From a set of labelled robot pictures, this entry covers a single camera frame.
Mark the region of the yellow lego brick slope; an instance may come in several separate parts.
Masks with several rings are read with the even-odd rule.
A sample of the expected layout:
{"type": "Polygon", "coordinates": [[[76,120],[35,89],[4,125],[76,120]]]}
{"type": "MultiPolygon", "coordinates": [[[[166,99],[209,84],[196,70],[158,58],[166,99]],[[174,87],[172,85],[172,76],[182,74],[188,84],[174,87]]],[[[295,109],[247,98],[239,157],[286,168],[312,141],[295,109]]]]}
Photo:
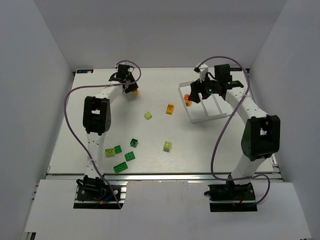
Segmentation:
{"type": "Polygon", "coordinates": [[[169,103],[166,108],[166,114],[171,115],[173,113],[174,107],[174,104],[169,103]]]}

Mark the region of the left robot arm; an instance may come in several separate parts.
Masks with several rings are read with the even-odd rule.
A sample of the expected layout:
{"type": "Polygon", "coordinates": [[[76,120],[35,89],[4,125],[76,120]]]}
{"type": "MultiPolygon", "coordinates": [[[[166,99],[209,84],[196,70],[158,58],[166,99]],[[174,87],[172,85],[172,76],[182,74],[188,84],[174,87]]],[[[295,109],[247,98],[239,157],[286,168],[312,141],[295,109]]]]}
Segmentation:
{"type": "Polygon", "coordinates": [[[104,158],[104,140],[111,127],[111,103],[122,93],[138,90],[133,76],[133,65],[127,61],[116,64],[117,72],[109,78],[111,86],[104,87],[95,96],[87,96],[84,100],[83,126],[87,136],[87,149],[90,153],[84,175],[95,179],[104,172],[101,167],[104,158]]]}

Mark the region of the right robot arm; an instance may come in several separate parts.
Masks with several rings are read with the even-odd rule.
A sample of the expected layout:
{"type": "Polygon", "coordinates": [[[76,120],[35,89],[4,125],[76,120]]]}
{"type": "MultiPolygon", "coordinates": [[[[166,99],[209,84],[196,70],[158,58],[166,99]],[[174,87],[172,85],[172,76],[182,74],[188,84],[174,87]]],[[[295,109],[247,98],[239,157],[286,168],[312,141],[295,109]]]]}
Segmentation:
{"type": "Polygon", "coordinates": [[[247,185],[265,159],[279,151],[280,118],[261,110],[249,96],[249,87],[233,79],[229,64],[216,65],[214,74],[205,64],[194,71],[199,78],[191,83],[188,99],[198,104],[213,94],[219,95],[245,124],[240,143],[242,156],[227,180],[235,185],[247,185]]]}

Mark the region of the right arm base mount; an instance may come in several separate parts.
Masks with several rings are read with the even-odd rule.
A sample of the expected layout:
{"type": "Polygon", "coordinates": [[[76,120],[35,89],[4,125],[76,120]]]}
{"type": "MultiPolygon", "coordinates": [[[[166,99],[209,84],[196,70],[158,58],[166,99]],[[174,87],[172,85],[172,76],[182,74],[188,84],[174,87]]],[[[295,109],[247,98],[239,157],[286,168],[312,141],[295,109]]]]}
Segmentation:
{"type": "Polygon", "coordinates": [[[228,181],[226,184],[208,185],[204,195],[209,197],[209,207],[212,213],[257,212],[256,195],[251,183],[234,185],[228,181]]]}

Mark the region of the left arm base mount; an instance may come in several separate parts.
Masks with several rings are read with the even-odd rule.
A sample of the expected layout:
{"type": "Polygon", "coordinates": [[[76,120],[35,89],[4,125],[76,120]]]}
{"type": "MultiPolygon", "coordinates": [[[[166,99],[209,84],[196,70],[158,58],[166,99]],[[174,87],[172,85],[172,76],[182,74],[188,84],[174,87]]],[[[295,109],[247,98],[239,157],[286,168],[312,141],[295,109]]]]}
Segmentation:
{"type": "Polygon", "coordinates": [[[124,204],[123,187],[110,186],[99,177],[76,180],[77,188],[73,203],[74,209],[119,210],[124,204]]]}

